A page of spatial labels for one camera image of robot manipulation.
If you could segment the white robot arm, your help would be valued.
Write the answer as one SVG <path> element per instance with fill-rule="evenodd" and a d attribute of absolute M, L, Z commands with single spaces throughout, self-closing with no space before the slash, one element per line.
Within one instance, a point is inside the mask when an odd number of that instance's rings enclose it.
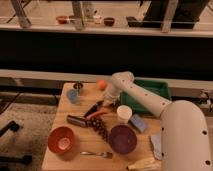
<path fill-rule="evenodd" d="M 213 171 L 207 122 L 201 109 L 186 100 L 171 101 L 134 83 L 131 72 L 111 76 L 104 105 L 126 92 L 161 120 L 162 171 Z"/>

